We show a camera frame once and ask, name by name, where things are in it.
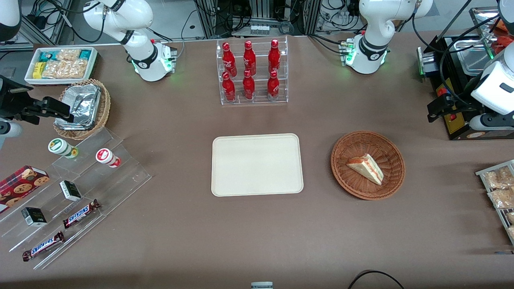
yellow package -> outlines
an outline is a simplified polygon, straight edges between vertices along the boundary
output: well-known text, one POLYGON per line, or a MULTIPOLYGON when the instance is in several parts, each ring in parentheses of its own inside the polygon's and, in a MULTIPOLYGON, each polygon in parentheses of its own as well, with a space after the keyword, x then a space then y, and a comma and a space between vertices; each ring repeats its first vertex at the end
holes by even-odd
POLYGON ((46 62, 36 62, 34 66, 34 72, 32 72, 32 78, 41 79, 41 74, 45 70, 46 62))

snickers bar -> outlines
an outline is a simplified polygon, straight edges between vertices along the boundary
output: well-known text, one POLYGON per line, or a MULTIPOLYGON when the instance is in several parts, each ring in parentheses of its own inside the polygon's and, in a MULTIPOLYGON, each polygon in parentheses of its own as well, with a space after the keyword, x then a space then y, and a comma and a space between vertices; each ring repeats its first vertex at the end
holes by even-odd
POLYGON ((71 217, 64 220, 63 221, 64 228, 67 229, 67 228, 71 227, 74 223, 78 222, 83 217, 87 216, 88 214, 90 214, 91 212, 93 212, 94 210, 96 210, 99 207, 100 207, 100 204, 98 204, 98 201, 95 199, 91 203, 87 204, 87 206, 82 208, 80 211, 76 212, 71 217))
POLYGON ((45 242, 39 244, 39 246, 32 248, 32 250, 27 250, 23 252, 23 261, 27 262, 28 260, 34 258, 39 253, 47 250, 51 246, 54 246, 57 243, 64 242, 64 235, 61 231, 57 233, 57 235, 52 238, 46 240, 45 242))

white tray with snacks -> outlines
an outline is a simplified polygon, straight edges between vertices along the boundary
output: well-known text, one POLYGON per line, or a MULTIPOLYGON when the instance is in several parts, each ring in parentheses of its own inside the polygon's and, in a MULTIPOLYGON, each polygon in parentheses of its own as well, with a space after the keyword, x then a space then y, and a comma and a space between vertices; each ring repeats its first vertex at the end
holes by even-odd
POLYGON ((475 173, 484 183, 487 195, 500 216, 510 242, 514 245, 514 160, 475 173))
POLYGON ((32 60, 30 61, 29 68, 27 69, 27 73, 25 74, 25 81, 32 85, 63 85, 63 84, 72 84, 75 82, 87 80, 90 78, 91 73, 93 72, 93 68, 95 66, 95 60, 98 55, 96 49, 91 46, 59 46, 59 47, 44 47, 38 48, 34 51, 34 55, 32 56, 32 60), (89 51, 85 53, 87 56, 83 58, 87 60, 87 65, 85 66, 84 74, 80 78, 35 78, 34 77, 34 69, 38 62, 41 61, 42 55, 50 52, 61 51, 61 49, 75 49, 80 50, 79 57, 82 56, 83 51, 89 51))

white robotic arm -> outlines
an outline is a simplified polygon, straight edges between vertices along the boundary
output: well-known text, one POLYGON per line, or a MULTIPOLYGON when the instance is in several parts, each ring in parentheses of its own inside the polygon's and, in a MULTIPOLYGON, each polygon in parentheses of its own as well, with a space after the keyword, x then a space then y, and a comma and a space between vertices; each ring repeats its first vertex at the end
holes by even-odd
MULTIPOLYGON (((91 1, 84 10, 96 4, 91 1)), ((152 43, 143 30, 151 26, 153 12, 145 0, 102 0, 102 5, 84 13, 86 22, 103 31, 125 47, 136 72, 146 81, 157 81, 174 71, 175 62, 170 47, 152 43)))
POLYGON ((408 20, 425 16, 433 0, 361 0, 359 11, 368 27, 364 36, 347 41, 346 65, 362 74, 378 70, 386 56, 389 42, 395 33, 393 20, 408 20))

acrylic bottle rack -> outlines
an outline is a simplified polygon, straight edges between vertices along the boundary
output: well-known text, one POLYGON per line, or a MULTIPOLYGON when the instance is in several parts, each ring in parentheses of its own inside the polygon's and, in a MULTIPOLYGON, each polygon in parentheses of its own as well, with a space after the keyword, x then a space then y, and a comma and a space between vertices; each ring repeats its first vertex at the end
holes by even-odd
POLYGON ((106 128, 100 129, 76 147, 79 149, 76 158, 60 157, 46 169, 51 181, 44 188, 31 193, 15 207, 0 214, 0 242, 6 244, 12 254, 19 255, 20 262, 23 262, 24 251, 38 246, 59 231, 63 232, 64 243, 26 262, 27 266, 34 269, 48 266, 151 178, 123 147, 122 140, 106 128), (110 149, 121 159, 121 165, 110 168, 97 162, 95 154, 101 148, 110 149), (59 186, 62 180, 75 183, 82 195, 80 201, 65 199, 59 186), (62 221, 94 199, 98 200, 101 207, 65 229, 62 221), (25 207, 40 208, 48 223, 39 228, 27 226, 21 214, 25 207))
POLYGON ((287 37, 274 37, 274 38, 251 38, 253 51, 255 51, 257 72, 253 76, 255 81, 255 97, 253 100, 247 100, 244 96, 243 90, 243 72, 245 65, 243 62, 243 54, 245 53, 245 45, 243 39, 225 39, 218 40, 216 43, 216 61, 218 68, 218 82, 219 82, 219 95, 221 97, 222 105, 237 105, 237 104, 255 104, 255 103, 284 103, 289 100, 288 95, 288 47, 287 37), (277 78, 280 82, 279 95, 276 101, 268 100, 268 54, 271 48, 271 40, 277 39, 279 41, 280 51, 280 69, 277 71, 277 78), (222 87, 222 73, 225 71, 223 66, 223 49, 222 44, 228 42, 230 50, 235 56, 235 67, 237 68, 237 76, 232 78, 235 85, 235 102, 227 102, 222 87))

